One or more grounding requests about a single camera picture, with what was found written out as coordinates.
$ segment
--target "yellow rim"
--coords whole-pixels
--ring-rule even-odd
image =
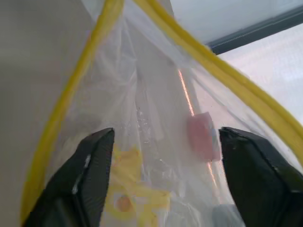
[[[44,188],[45,170],[48,166],[54,142],[59,134],[60,124],[65,117],[71,99],[78,87],[82,76],[86,73],[89,64],[94,60],[99,43],[112,29],[117,21],[123,1],[106,0],[95,29],[88,40],[72,76],[58,100],[52,115],[45,126],[42,137],[34,154],[32,165],[29,169],[22,195],[21,223],[23,223],[34,207],[38,197]]]
[[[276,100],[181,28],[156,0],[134,0],[177,45],[257,113],[303,165],[303,128]]]
[[[278,102],[253,82],[222,61],[182,29],[155,0],[134,0],[145,13],[174,42],[186,50],[207,71],[215,76],[247,106],[254,110],[273,131],[292,149],[303,165],[303,128]],[[44,187],[45,169],[48,166],[54,141],[60,129],[74,92],[93,60],[99,42],[108,34],[123,7],[122,0],[106,0],[96,27],[78,64],[65,87],[45,127],[23,190],[21,221],[24,222]]]

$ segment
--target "transparent plastic film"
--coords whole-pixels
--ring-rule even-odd
[[[54,148],[51,161],[48,155],[43,161],[41,184],[81,139],[112,127],[115,143],[100,226],[244,226],[225,179],[218,129],[253,132],[283,153],[303,146],[301,126],[294,126],[292,117],[287,124],[289,114],[277,111],[282,107],[201,46],[157,2],[92,1],[94,10],[89,1],[83,3],[95,20],[95,9],[103,8],[96,25],[103,35],[87,52],[91,58],[77,83],[64,91],[69,95],[50,123],[56,130],[46,128],[48,136],[41,140],[41,156]],[[99,24],[102,17],[106,29]],[[288,161],[301,171],[294,155]]]

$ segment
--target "yellow toy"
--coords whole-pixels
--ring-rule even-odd
[[[122,152],[114,145],[105,211],[118,220],[137,218],[139,227],[157,227],[158,218],[154,212],[169,209],[170,195],[141,182],[142,163],[142,155],[137,148]]]

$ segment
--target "white ceiling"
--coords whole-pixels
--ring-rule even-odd
[[[170,0],[176,20],[203,43],[303,5],[303,0]]]

